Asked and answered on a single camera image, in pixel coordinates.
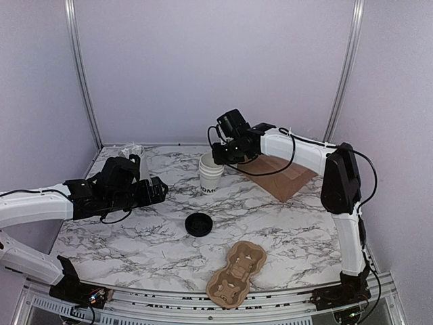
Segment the stack of white paper cups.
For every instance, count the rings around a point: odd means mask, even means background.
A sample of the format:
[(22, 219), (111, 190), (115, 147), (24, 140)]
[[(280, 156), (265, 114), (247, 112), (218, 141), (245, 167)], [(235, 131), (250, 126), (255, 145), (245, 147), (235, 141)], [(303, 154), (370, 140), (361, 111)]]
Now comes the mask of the stack of white paper cups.
[(214, 194), (219, 186), (221, 176), (224, 172), (223, 165), (214, 162), (212, 153), (201, 155), (199, 160), (200, 189), (203, 194)]

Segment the brown paper bag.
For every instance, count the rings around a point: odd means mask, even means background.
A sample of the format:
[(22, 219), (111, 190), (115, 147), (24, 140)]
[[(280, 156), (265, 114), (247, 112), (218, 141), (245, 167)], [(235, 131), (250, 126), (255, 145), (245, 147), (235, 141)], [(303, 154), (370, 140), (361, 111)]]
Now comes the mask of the brown paper bag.
[[(262, 174), (280, 170), (287, 164), (288, 161), (284, 159), (262, 155), (252, 162), (238, 164), (236, 167), (244, 172)], [(280, 173), (260, 177), (248, 176), (248, 178), (280, 202), (286, 202), (316, 175), (310, 169), (292, 163)]]

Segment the black plastic cup lid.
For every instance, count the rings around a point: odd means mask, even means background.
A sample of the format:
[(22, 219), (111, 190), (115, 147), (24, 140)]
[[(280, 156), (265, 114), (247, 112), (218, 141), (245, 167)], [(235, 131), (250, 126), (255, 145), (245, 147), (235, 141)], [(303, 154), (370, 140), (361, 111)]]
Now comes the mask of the black plastic cup lid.
[(185, 229), (195, 237), (207, 236), (213, 227), (213, 220), (204, 213), (192, 213), (185, 219)]

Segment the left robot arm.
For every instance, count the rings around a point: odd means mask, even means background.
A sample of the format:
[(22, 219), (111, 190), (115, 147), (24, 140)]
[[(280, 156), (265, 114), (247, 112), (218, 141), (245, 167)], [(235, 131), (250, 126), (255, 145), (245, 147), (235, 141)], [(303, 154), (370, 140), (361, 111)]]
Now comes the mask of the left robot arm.
[[(1, 228), (47, 220), (82, 220), (164, 202), (168, 186), (159, 177), (104, 185), (75, 179), (50, 188), (1, 194)], [(42, 253), (1, 232), (1, 265), (50, 286), (52, 297), (86, 307), (103, 308), (109, 290), (81, 282), (72, 262)]]

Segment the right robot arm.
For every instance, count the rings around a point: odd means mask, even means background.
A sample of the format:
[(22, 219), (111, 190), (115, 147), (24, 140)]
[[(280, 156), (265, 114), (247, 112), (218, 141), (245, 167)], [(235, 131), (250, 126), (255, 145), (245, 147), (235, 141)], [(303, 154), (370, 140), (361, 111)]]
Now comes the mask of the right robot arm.
[(260, 155), (287, 160), (320, 175), (323, 179), (321, 204), (334, 220), (340, 243), (340, 283), (315, 289), (311, 302), (326, 310), (370, 298), (367, 277), (372, 272), (365, 252), (366, 231), (361, 219), (361, 177), (356, 157), (364, 155), (350, 144), (333, 145), (300, 137), (285, 128), (260, 123), (232, 125), (219, 122), (213, 127), (219, 137), (212, 142), (212, 157), (218, 165), (236, 169), (245, 158)]

